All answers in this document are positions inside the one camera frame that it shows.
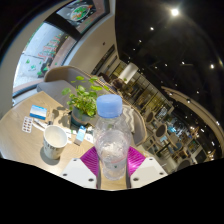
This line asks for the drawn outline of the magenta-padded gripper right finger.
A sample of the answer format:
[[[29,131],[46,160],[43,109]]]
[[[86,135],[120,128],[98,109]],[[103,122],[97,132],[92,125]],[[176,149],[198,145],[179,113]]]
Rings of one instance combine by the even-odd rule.
[[[126,168],[128,189],[143,187],[165,176],[166,171],[153,157],[145,157],[135,148],[129,148]]]

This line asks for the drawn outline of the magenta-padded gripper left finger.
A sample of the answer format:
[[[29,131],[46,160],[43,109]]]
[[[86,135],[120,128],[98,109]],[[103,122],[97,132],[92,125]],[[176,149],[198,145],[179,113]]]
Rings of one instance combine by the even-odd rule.
[[[80,158],[73,158],[60,176],[81,187],[99,189],[101,174],[96,149],[92,147]]]

